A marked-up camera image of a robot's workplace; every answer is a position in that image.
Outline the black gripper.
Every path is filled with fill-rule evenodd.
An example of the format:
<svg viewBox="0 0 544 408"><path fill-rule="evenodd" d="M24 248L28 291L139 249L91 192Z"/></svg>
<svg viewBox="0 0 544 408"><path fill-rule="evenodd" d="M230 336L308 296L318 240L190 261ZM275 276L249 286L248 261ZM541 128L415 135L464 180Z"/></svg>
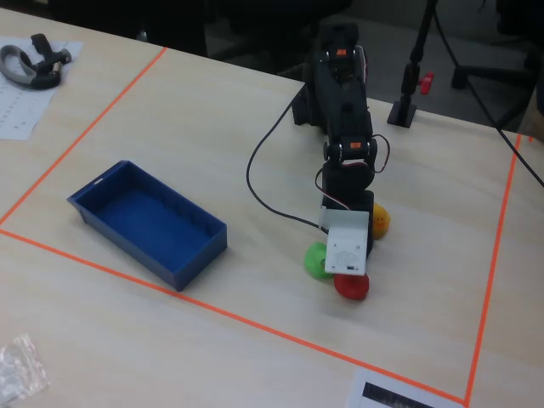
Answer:
<svg viewBox="0 0 544 408"><path fill-rule="evenodd" d="M322 203L331 209L369 213L366 256L369 257L373 244L374 193L368 190L374 179L374 172L363 161L337 165L327 161L321 172L321 188L326 193Z"/></svg>

